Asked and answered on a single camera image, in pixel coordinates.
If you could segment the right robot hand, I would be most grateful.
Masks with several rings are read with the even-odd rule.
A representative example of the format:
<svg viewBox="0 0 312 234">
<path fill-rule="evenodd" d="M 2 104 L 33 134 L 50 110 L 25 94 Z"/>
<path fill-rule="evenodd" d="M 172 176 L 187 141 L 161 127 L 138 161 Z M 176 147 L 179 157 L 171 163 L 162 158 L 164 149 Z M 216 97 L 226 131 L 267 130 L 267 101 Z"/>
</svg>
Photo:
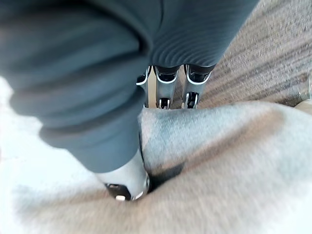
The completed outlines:
<svg viewBox="0 0 312 234">
<path fill-rule="evenodd" d="M 42 123 L 116 200 L 149 190 L 137 121 L 156 75 L 156 106 L 170 109 L 180 67 L 182 107 L 206 83 L 255 0 L 3 0 L 0 74 L 12 108 Z"/>
</svg>

